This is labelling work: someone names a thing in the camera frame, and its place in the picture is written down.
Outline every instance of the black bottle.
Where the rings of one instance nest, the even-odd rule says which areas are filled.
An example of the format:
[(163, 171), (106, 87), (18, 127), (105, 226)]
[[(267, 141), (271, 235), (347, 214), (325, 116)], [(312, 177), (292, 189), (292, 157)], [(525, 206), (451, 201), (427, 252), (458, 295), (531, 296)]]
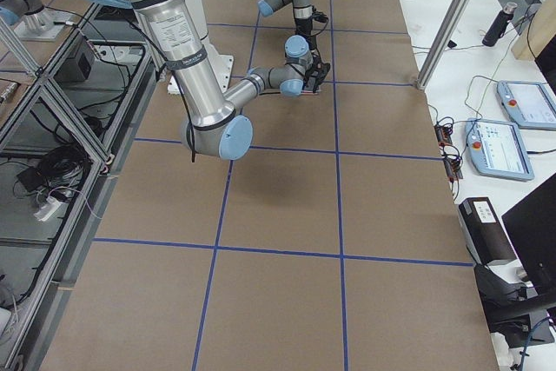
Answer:
[(502, 38), (508, 23), (513, 19), (513, 13), (517, 7), (518, 5), (514, 2), (506, 3), (504, 9), (502, 9), (498, 16), (496, 16), (493, 24), (490, 25), (490, 29), (485, 34), (485, 37), (483, 38), (483, 45), (493, 47), (498, 40)]

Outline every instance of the blue cable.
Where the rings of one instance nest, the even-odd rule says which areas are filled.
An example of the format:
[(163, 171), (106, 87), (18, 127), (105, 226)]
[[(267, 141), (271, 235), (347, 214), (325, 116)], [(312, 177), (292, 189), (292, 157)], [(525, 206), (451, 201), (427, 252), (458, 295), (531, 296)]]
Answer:
[(520, 366), (518, 367), (518, 371), (523, 371), (523, 365), (525, 364), (525, 357), (526, 357), (526, 354), (527, 354), (527, 348), (529, 348), (529, 343), (531, 343), (531, 339), (533, 338), (533, 334), (539, 328), (540, 325), (542, 325), (545, 321), (549, 321), (550, 319), (551, 319), (550, 316), (547, 316), (543, 320), (538, 321), (537, 324), (535, 326), (533, 326), (533, 328), (529, 332), (529, 335), (527, 335), (525, 345), (523, 346), (523, 351), (520, 353), (521, 362), (520, 362)]

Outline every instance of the white table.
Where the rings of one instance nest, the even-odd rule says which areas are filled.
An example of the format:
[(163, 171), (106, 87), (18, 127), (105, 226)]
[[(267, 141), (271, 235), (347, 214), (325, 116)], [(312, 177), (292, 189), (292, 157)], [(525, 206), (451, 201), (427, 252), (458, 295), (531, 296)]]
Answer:
[[(440, 27), (447, 8), (452, 0), (400, 0), (407, 23), (412, 45), (430, 47)], [(461, 18), (452, 40), (464, 48), (481, 45), (482, 37), (500, 11), (498, 0), (471, 0)], [(535, 63), (518, 61), (512, 51), (508, 50), (515, 41), (516, 32), (512, 30), (500, 39), (492, 48), (480, 47), (469, 50), (449, 50), (442, 56), (434, 75), (426, 88), (429, 104), (439, 111), (439, 118), (451, 116), (455, 121), (465, 121), (475, 117), (475, 113), (465, 106), (467, 88), (473, 76), (482, 75), (496, 80), (521, 80), (544, 83)], [(414, 52), (427, 51), (414, 49)], [(426, 54), (416, 54), (417, 65), (425, 61)], [(509, 121), (500, 105), (496, 94), (496, 83), (475, 79), (471, 88), (469, 104), (477, 109), (486, 90), (485, 100), (480, 112), (486, 119)], [(465, 148), (465, 124), (454, 126), (453, 142), (460, 151)], [(556, 148), (556, 132), (539, 130), (521, 130), (527, 150), (544, 150)], [(459, 204), (468, 197), (488, 196), (498, 216), (502, 216), (516, 202), (538, 187), (556, 172), (556, 153), (543, 156), (530, 156), (535, 178), (530, 182), (516, 182), (480, 176), (471, 164), (468, 153), (464, 156), (460, 181), (460, 192), (456, 199)], [(512, 263), (496, 272), (510, 282), (516, 282), (515, 267)], [(519, 349), (513, 354), (519, 361)], [(527, 371), (553, 371), (556, 364), (556, 344), (531, 347), (527, 350), (531, 356), (526, 359)]]

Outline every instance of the large industrial robot arm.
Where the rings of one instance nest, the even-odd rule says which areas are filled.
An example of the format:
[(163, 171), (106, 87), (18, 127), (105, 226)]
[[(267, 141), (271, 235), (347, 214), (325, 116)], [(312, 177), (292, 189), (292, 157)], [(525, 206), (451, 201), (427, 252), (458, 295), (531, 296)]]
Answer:
[(41, 0), (0, 0), (0, 17), (8, 25), (15, 25), (23, 18), (27, 29), (36, 34), (54, 25), (52, 15)]
[(294, 9), (295, 34), (305, 38), (313, 54), (313, 65), (307, 71), (303, 88), (315, 92), (330, 70), (330, 64), (321, 60), (316, 40), (317, 34), (313, 33), (313, 22), (327, 24), (328, 17), (318, 11), (311, 0), (258, 0), (257, 2), (259, 11), (264, 17), (273, 15), (290, 3)]
[(207, 52), (199, 38), (185, 0), (91, 0), (134, 9), (153, 35), (167, 68), (181, 87), (189, 107), (182, 124), (183, 143), (194, 152), (235, 160), (251, 143), (253, 129), (242, 107), (265, 89), (278, 87), (288, 96), (301, 93), (303, 78), (313, 65), (307, 42), (293, 36), (286, 42), (285, 66), (254, 69), (231, 89), (221, 92)]

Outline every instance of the brown floor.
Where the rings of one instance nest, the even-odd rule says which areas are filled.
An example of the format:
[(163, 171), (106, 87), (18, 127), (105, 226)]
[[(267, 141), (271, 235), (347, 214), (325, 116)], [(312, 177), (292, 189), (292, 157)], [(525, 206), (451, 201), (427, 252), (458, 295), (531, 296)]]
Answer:
[[(290, 8), (203, 2), (234, 81), (281, 64)], [(398, 0), (314, 3), (333, 71), (240, 161), (191, 164), (159, 86), (42, 371), (498, 369)]]

